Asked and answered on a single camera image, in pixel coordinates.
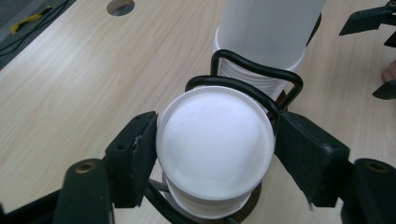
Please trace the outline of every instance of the yellow object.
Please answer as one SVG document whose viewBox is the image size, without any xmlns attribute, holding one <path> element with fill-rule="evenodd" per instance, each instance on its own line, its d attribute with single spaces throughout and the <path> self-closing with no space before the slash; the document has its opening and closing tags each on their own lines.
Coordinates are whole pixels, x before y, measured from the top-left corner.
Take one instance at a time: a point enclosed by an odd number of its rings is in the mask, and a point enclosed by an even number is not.
<svg viewBox="0 0 396 224">
<path fill-rule="evenodd" d="M 20 22 L 15 23 L 14 25 L 11 26 L 11 33 L 13 35 L 15 35 L 18 32 L 18 29 L 20 29 L 20 27 L 22 25 L 24 25 L 26 22 L 38 20 L 40 17 L 42 17 L 44 14 L 46 14 L 51 9 L 52 9 L 52 6 L 47 6 L 46 9 L 44 9 L 42 12 L 37 13 L 37 14 L 30 16 L 28 18 L 25 18 L 24 20 L 22 20 Z"/>
</svg>

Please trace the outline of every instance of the gray floor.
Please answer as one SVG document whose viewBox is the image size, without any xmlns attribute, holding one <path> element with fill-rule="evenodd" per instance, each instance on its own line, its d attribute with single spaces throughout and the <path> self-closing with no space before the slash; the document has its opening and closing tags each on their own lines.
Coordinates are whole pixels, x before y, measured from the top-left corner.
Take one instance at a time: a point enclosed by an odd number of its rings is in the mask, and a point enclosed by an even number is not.
<svg viewBox="0 0 396 224">
<path fill-rule="evenodd" d="M 0 0 L 0 70 L 29 45 L 76 0 Z M 10 27 L 39 12 L 48 5 L 52 9 L 37 21 L 28 22 L 16 35 Z"/>
</svg>

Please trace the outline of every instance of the wood grain surface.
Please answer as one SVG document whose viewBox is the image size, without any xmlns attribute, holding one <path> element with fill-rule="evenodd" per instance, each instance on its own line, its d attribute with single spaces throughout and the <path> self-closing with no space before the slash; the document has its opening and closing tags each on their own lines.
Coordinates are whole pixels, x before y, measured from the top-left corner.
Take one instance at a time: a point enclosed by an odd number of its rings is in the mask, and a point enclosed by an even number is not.
<svg viewBox="0 0 396 224">
<path fill-rule="evenodd" d="M 164 111 L 186 82 L 208 74 L 223 0 L 135 0 L 121 17 L 108 0 L 71 6 L 0 72 L 0 202 L 6 212 L 62 186 L 77 161 L 102 158 L 134 116 Z M 297 73 L 301 95 L 289 110 L 351 148 L 350 160 L 396 166 L 396 101 L 374 98 L 380 74 L 396 59 L 383 46 L 394 32 L 339 36 L 348 16 L 387 1 L 328 1 Z M 161 179 L 157 163 L 152 178 Z M 337 208 L 309 211 L 277 158 L 244 223 L 341 223 Z M 145 199 L 116 210 L 117 223 L 168 223 Z"/>
</svg>

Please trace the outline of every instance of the upside-down cup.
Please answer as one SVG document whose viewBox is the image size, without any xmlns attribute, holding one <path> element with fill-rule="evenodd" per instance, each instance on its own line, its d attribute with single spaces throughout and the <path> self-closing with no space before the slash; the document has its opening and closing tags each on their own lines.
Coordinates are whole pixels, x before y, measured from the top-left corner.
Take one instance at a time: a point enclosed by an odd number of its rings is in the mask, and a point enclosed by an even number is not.
<svg viewBox="0 0 396 224">
<path fill-rule="evenodd" d="M 262 108 L 234 89 L 196 88 L 163 112 L 157 156 L 176 203 L 201 218 L 222 218 L 247 202 L 274 154 Z"/>
</svg>

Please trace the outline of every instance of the hand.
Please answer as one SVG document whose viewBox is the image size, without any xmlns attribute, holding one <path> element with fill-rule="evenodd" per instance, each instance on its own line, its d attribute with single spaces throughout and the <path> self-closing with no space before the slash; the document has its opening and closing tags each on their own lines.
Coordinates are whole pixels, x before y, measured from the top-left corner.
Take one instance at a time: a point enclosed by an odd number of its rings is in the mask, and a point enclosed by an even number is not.
<svg viewBox="0 0 396 224">
<path fill-rule="evenodd" d="M 388 68 L 382 73 L 382 80 L 384 82 L 396 79 L 396 61 L 390 63 Z"/>
</svg>

